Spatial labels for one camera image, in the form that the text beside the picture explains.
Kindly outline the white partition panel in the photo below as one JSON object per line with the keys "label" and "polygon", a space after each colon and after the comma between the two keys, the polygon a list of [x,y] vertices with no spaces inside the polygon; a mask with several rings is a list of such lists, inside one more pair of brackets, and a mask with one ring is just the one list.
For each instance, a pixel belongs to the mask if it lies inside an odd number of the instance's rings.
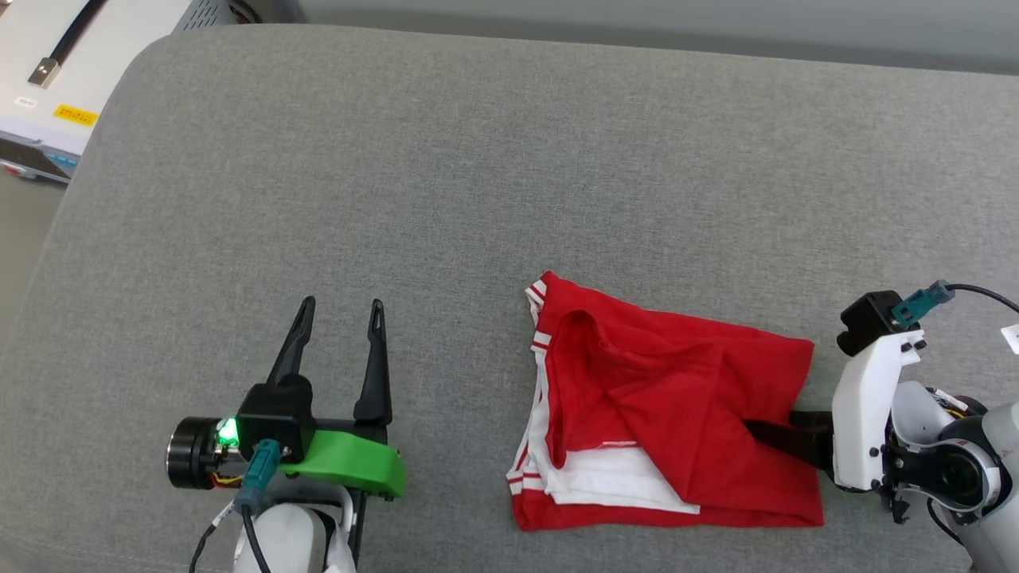
{"label": "white partition panel", "polygon": [[299,0],[310,12],[384,10],[667,29],[905,21],[1019,29],[1019,0]]}

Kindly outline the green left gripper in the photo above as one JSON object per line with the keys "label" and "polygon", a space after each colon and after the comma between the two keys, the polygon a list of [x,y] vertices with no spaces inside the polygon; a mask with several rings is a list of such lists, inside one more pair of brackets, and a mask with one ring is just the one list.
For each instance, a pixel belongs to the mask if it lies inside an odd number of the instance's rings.
{"label": "green left gripper", "polygon": [[[303,349],[310,341],[316,300],[303,298],[283,347],[267,377],[278,387],[299,373]],[[372,303],[367,338],[369,355],[353,419],[359,424],[392,423],[392,385],[387,353],[385,305]],[[386,442],[382,427],[359,427],[353,421],[323,420],[299,463],[281,461],[275,480],[313,480],[384,498],[401,497],[405,464],[398,450]],[[236,489],[248,467],[242,454],[234,418],[185,418],[175,428],[165,454],[165,469],[179,489]]]}

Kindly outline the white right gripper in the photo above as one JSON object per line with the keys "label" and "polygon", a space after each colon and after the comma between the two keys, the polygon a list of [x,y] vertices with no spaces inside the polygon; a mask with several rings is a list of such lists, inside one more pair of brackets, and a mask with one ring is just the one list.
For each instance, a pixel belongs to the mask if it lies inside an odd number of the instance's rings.
{"label": "white right gripper", "polygon": [[745,420],[757,442],[823,472],[848,492],[874,492],[902,523],[918,498],[982,518],[1001,503],[1001,460],[984,435],[986,407],[902,380],[919,362],[920,330],[881,335],[852,357],[830,412],[793,411],[785,424]]}

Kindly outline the white equipment box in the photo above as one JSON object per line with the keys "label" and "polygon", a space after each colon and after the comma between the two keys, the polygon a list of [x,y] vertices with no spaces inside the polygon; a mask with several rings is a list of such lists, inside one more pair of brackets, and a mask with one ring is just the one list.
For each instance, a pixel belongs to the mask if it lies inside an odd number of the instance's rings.
{"label": "white equipment box", "polygon": [[48,88],[28,83],[87,0],[0,0],[0,170],[68,184],[95,127],[55,119],[58,105],[101,113],[146,47],[236,22],[227,0],[108,0]]}

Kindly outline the red white basketball jersey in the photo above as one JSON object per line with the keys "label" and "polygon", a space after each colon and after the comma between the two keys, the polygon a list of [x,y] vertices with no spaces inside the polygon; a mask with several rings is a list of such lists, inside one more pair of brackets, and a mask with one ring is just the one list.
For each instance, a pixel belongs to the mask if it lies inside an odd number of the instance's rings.
{"label": "red white basketball jersey", "polygon": [[746,428],[787,424],[811,341],[645,310],[551,272],[525,296],[536,385],[506,475],[521,530],[823,525],[815,468]]}

